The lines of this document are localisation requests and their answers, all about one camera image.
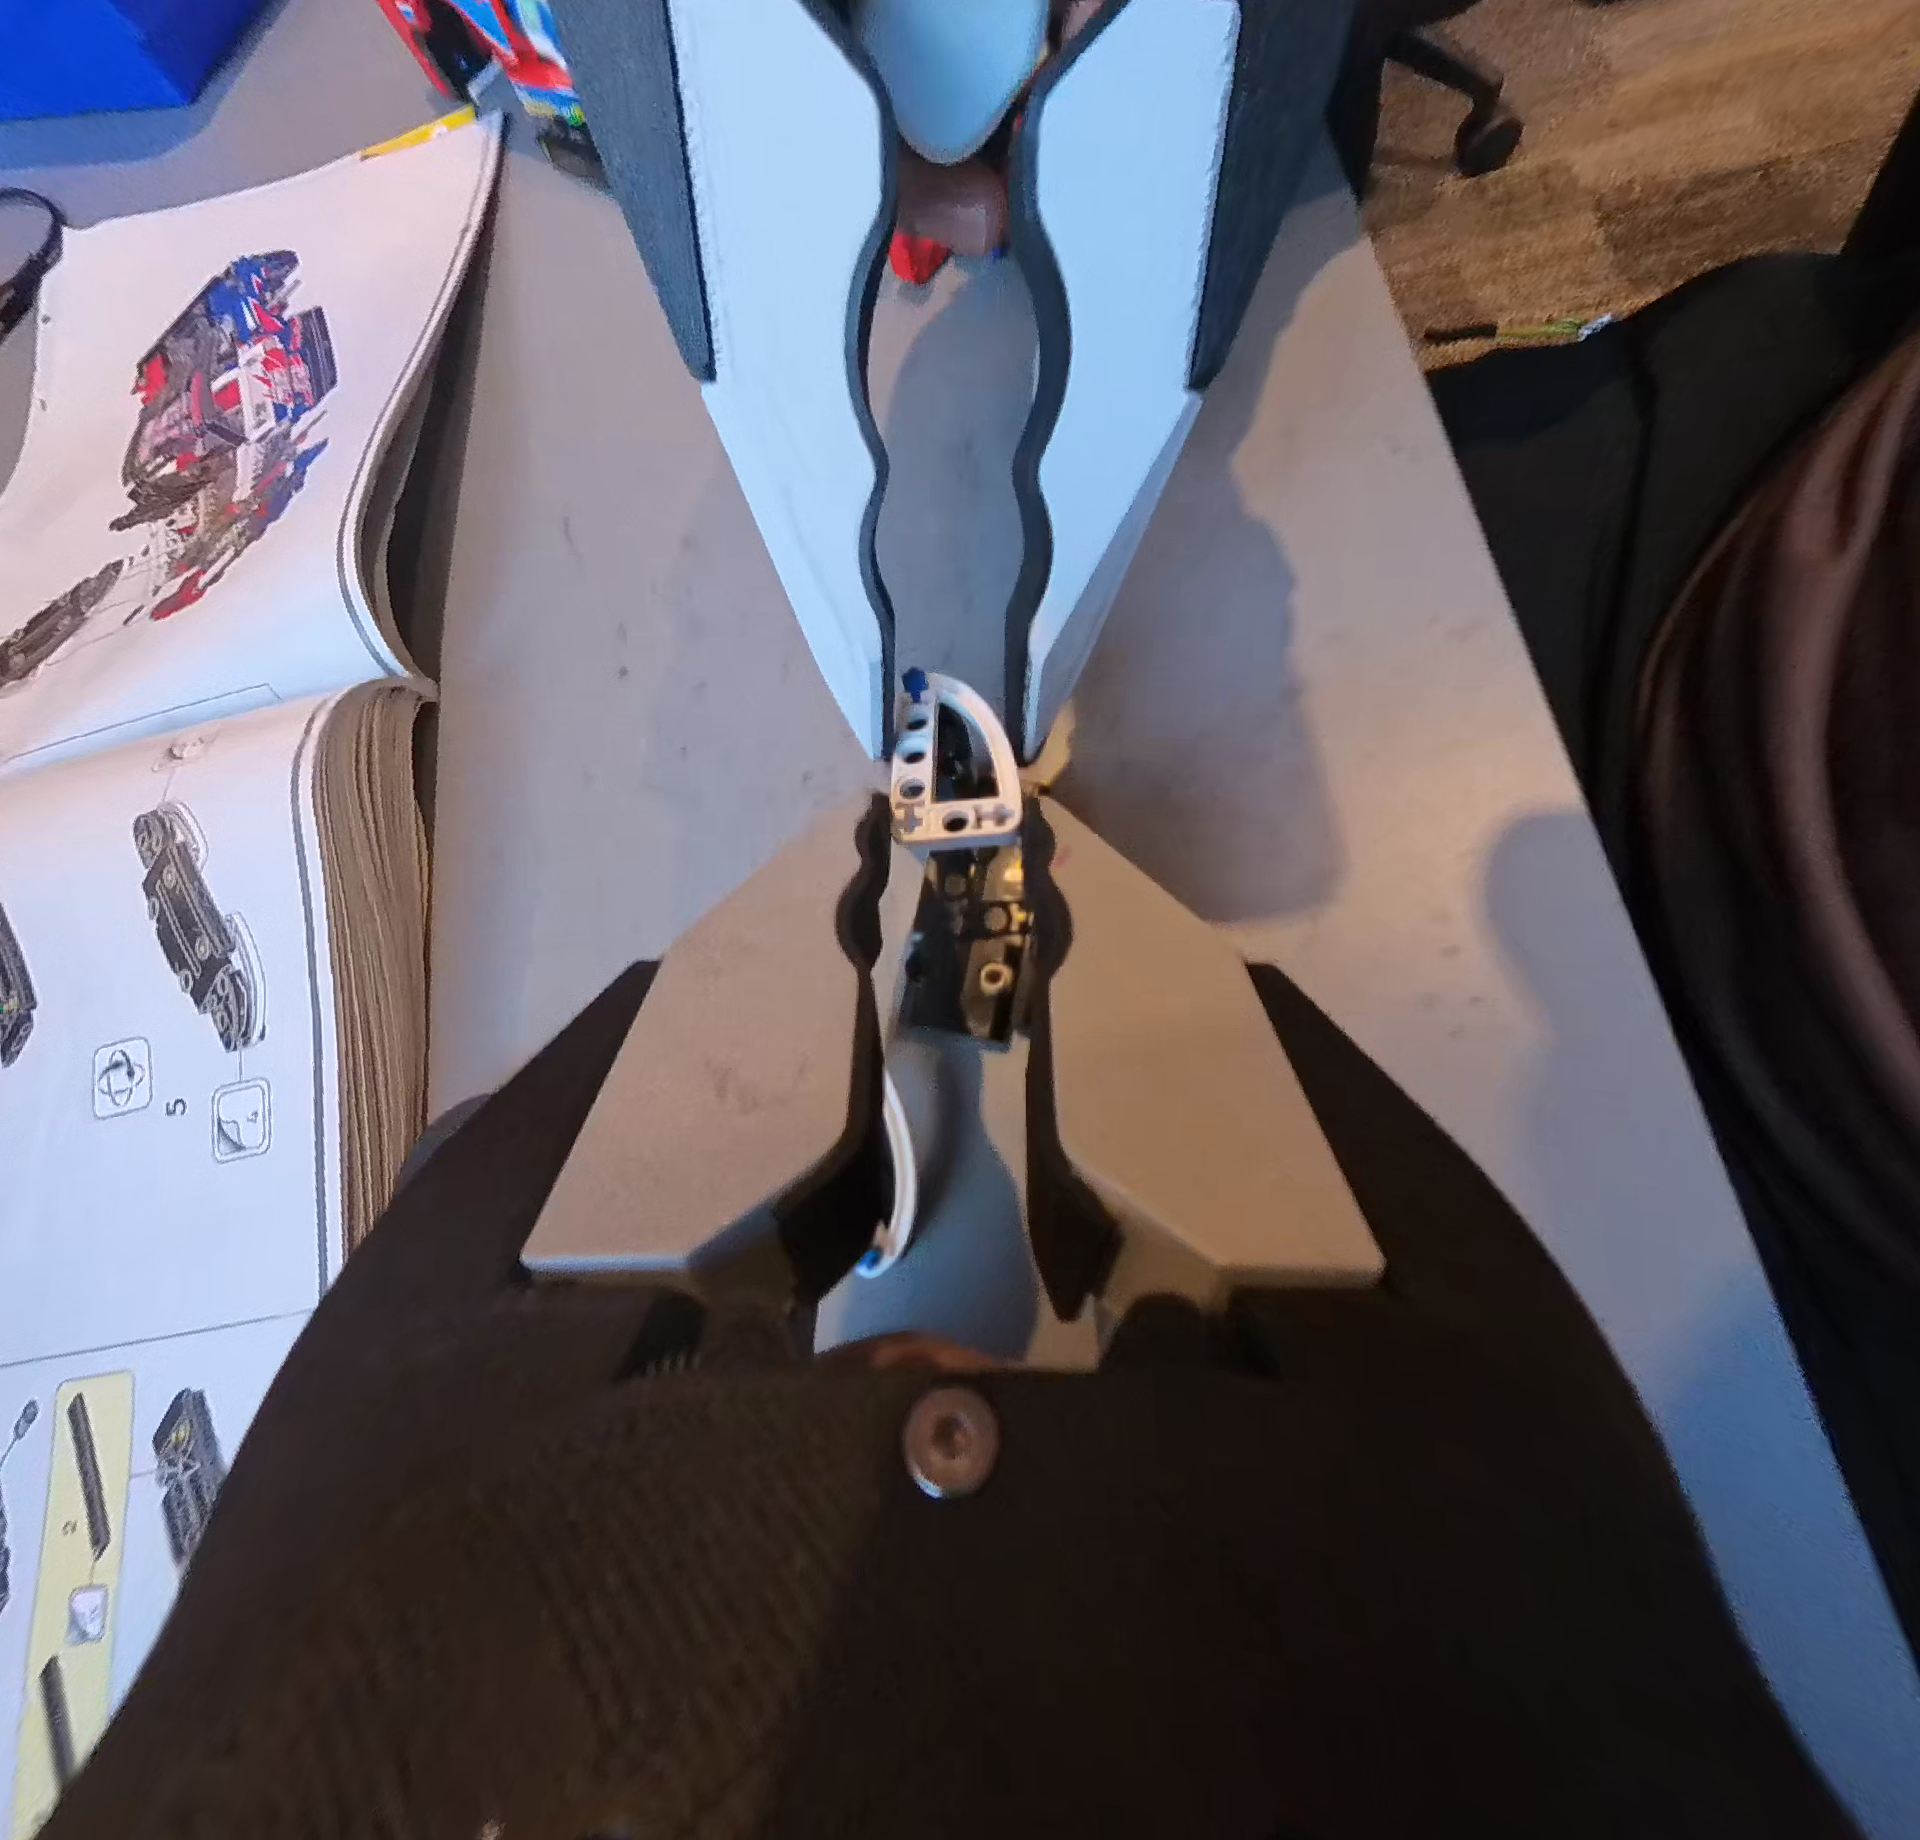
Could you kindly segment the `blue box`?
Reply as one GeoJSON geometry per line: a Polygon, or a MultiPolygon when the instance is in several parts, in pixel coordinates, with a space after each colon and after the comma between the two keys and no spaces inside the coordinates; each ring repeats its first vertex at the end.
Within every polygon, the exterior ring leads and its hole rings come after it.
{"type": "Polygon", "coordinates": [[[1,0],[1,121],[181,106],[270,0],[1,0]]]}

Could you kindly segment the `white curved brick with pin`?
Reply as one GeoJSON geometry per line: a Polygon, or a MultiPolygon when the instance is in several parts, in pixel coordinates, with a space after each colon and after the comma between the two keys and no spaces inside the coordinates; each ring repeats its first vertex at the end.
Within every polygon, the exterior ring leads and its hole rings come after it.
{"type": "Polygon", "coordinates": [[[919,1214],[915,1136],[889,1071],[882,1071],[881,1075],[881,1092],[881,1120],[888,1159],[888,1205],[876,1224],[868,1249],[862,1253],[853,1269],[853,1276],[862,1280],[876,1280],[909,1250],[919,1214]]]}

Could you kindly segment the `person's clothed body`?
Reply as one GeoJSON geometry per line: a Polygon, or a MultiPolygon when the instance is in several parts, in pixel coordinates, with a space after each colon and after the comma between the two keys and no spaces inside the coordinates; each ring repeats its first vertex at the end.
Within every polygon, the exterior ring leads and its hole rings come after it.
{"type": "Polygon", "coordinates": [[[1834,254],[1436,371],[1886,1586],[1918,1552],[1915,106],[1834,254]]]}

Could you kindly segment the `partly built toy car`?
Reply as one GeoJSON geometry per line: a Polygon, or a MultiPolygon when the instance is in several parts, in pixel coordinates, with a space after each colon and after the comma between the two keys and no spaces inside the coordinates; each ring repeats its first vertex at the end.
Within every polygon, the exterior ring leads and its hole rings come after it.
{"type": "Polygon", "coordinates": [[[445,97],[503,81],[556,166],[597,166],[549,0],[372,0],[445,97]]]}

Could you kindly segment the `black panel brick with pins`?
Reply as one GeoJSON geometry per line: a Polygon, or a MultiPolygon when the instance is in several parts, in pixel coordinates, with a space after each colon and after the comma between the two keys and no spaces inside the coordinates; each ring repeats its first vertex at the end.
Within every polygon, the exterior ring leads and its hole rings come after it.
{"type": "Polygon", "coordinates": [[[1033,930],[1020,844],[932,854],[902,945],[900,1026],[1010,1047],[1033,930]]]}

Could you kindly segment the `open instruction booklet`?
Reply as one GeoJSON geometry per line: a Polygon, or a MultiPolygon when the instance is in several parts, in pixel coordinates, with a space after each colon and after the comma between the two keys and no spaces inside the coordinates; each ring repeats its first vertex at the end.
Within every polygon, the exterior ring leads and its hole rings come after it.
{"type": "Polygon", "coordinates": [[[5,1836],[203,1552],[422,1125],[386,538],[498,117],[75,232],[1,523],[5,1836]]]}

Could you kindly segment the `grey desk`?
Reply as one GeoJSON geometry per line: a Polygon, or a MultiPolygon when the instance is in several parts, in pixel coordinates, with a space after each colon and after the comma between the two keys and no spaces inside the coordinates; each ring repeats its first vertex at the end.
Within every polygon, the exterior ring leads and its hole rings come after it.
{"type": "MultiPolygon", "coordinates": [[[[981,104],[987,133],[1017,106],[1010,188],[1027,100],[1111,0],[1045,49],[1066,3],[933,0],[973,58],[1011,18],[981,104]]],[[[549,302],[568,385],[533,386],[505,480],[549,459],[556,527],[509,509],[516,564],[537,628],[613,558],[681,597],[690,663],[642,642],[627,719],[667,720],[690,792],[589,829],[509,778],[461,834],[459,756],[495,778],[516,750],[445,719],[436,851],[584,869],[619,924],[698,840],[747,851],[774,813],[779,849],[877,796],[882,1074],[915,854],[892,580],[876,549],[871,760],[642,257],[549,302]]],[[[1060,1368],[989,1359],[941,1299],[815,1354],[859,1260],[812,1306],[537,1280],[640,958],[352,1247],[44,1836],[1915,1836],[1915,1651],[1596,826],[1491,813],[1523,772],[1571,796],[1547,719],[1520,754],[1477,725],[1508,680],[1543,704],[1498,580],[1431,604],[1408,523],[1330,559],[1336,610],[1403,650],[1360,667],[1348,785],[1310,729],[1270,765],[1300,644],[1229,593],[1197,484],[1239,507],[1234,475],[1194,459],[1250,394],[1259,302],[1017,844],[1055,798],[1235,947],[1380,1283],[1087,1312],[1060,1368]]],[[[1051,1312],[1027,1211],[1021,1242],[1051,1312]]]]}

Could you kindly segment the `person's right hand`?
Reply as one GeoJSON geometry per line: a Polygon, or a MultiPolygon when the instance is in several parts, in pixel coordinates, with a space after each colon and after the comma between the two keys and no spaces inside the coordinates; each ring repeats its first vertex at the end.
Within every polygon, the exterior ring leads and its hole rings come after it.
{"type": "Polygon", "coordinates": [[[928,164],[904,149],[898,164],[898,228],[962,257],[987,257],[1005,243],[1006,199],[999,172],[971,155],[928,164]]]}

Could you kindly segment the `black toy tyre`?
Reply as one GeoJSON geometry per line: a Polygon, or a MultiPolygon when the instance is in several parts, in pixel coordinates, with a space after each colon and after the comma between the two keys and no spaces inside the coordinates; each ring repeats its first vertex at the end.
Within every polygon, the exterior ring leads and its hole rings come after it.
{"type": "Polygon", "coordinates": [[[476,1109],[486,1104],[488,1095],[473,1095],[470,1099],[453,1103],[439,1115],[436,1115],[404,1155],[397,1172],[397,1192],[416,1181],[426,1164],[443,1149],[447,1136],[453,1136],[476,1109]]]}

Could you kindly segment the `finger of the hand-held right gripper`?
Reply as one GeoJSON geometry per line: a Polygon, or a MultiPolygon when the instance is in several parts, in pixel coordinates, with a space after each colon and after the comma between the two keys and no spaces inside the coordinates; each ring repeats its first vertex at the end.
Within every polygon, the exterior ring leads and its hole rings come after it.
{"type": "Polygon", "coordinates": [[[1017,128],[1011,242],[1039,349],[1006,607],[1025,760],[1087,664],[1201,403],[1191,352],[1239,27],[1235,0],[1111,0],[1017,128]]]}
{"type": "Polygon", "coordinates": [[[825,0],[667,0],[708,305],[708,416],[862,750],[888,753],[888,457],[865,336],[894,224],[894,125],[825,0]]]}

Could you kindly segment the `black chair base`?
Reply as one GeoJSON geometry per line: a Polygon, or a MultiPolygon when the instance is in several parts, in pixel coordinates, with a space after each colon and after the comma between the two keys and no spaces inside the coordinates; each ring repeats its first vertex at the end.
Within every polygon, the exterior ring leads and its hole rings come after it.
{"type": "Polygon", "coordinates": [[[1503,95],[1498,67],[1477,58],[1439,29],[1405,29],[1387,38],[1387,60],[1450,91],[1467,109],[1452,133],[1454,172],[1484,178],[1502,170],[1523,136],[1523,119],[1503,95]]]}

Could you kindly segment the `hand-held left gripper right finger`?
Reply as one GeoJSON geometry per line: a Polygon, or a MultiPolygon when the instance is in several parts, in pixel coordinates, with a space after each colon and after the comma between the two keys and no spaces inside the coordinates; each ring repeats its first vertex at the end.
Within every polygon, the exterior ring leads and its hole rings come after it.
{"type": "Polygon", "coordinates": [[[1025,1211],[1051,1312],[1366,1289],[1385,1253],[1250,969],[1055,798],[1027,805],[1025,1211]]]}

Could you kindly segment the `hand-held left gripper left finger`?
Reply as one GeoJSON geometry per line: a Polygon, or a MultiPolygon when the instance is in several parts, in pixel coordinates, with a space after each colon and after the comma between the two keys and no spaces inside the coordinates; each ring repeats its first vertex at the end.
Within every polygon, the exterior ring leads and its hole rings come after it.
{"type": "Polygon", "coordinates": [[[782,841],[658,957],[540,1216],[537,1280],[812,1306],[885,1196],[877,796],[782,841]]]}

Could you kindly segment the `plain white curved brick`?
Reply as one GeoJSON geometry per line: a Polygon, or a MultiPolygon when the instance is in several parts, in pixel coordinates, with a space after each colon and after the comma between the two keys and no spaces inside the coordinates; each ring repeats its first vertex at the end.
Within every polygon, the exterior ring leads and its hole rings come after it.
{"type": "Polygon", "coordinates": [[[1015,750],[989,700],[973,687],[945,674],[928,674],[932,698],[925,706],[898,698],[898,736],[888,766],[892,840],[919,851],[1015,844],[1021,829],[1021,778],[1015,750]],[[997,794],[936,805],[932,798],[932,756],[941,706],[954,706],[992,750],[997,794]]]}

